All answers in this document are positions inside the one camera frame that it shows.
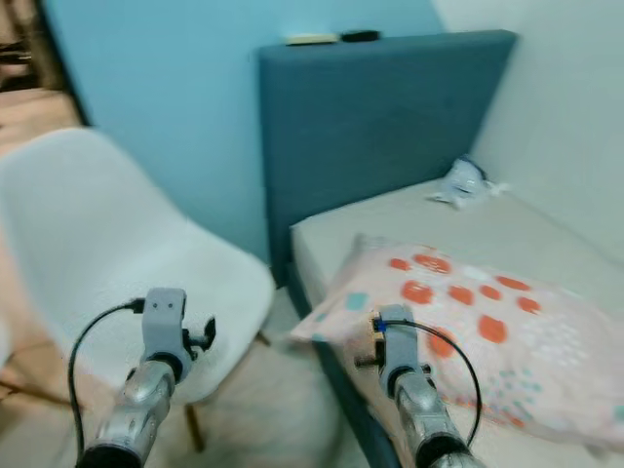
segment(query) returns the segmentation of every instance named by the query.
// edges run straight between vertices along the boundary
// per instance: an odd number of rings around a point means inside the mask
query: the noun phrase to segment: chair seat
[[[200,351],[191,373],[175,390],[178,404],[207,398],[234,369],[262,326],[274,291],[264,264],[190,221],[147,240],[126,261],[102,265],[97,277],[76,291],[72,310],[42,311],[50,317],[48,325],[66,353],[97,313],[145,296],[154,287],[186,290],[183,324],[191,334],[202,333],[215,316],[213,347],[206,353]],[[78,362],[118,388],[142,351],[140,316],[119,312],[92,329]]]

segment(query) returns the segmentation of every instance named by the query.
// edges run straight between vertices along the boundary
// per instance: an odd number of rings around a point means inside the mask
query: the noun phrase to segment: blue wall
[[[440,32],[429,0],[50,0],[93,123],[199,223],[267,255],[254,50],[288,34]]]

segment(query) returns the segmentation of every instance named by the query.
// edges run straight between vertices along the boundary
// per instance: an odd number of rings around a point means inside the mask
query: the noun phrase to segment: tiled floor
[[[78,125],[72,102],[63,93],[0,93],[0,157],[47,132]]]
[[[265,326],[271,347],[254,343],[218,392],[197,406],[206,451],[193,452],[183,413],[173,408],[148,468],[367,467],[316,358],[286,340],[297,322],[285,291],[278,291]],[[51,344],[19,353],[16,363],[3,373],[11,378],[24,374],[66,394],[64,362]],[[97,418],[87,414],[86,426],[89,440]],[[1,466],[67,468],[73,466],[74,445],[67,409],[22,396],[0,403]]]

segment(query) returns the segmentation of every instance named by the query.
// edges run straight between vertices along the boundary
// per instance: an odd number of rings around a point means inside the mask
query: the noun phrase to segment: patterned pillowcase
[[[356,242],[327,299],[292,336],[334,346],[396,445],[405,447],[405,434],[378,372],[358,370],[353,360],[374,349],[371,312],[402,303],[467,354],[486,417],[551,440],[624,450],[622,324],[572,292],[462,264],[430,247],[380,239],[366,245]],[[452,347],[420,333],[418,353],[446,401],[474,406],[470,374]]]

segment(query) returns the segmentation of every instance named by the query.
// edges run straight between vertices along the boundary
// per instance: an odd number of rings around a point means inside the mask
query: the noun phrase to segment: bed
[[[323,299],[358,233],[432,244],[588,294],[585,278],[575,276],[581,262],[606,286],[624,279],[512,195],[460,214],[423,200],[470,151],[515,42],[498,30],[260,51],[271,266],[302,317]],[[546,261],[535,265],[526,252]],[[609,306],[615,297],[603,300]],[[400,466],[329,346],[316,347],[370,467]],[[453,417],[465,427],[471,414],[454,409]],[[476,450],[489,466],[526,466],[527,450],[538,467],[594,462],[584,448],[562,455],[561,446],[487,426]]]

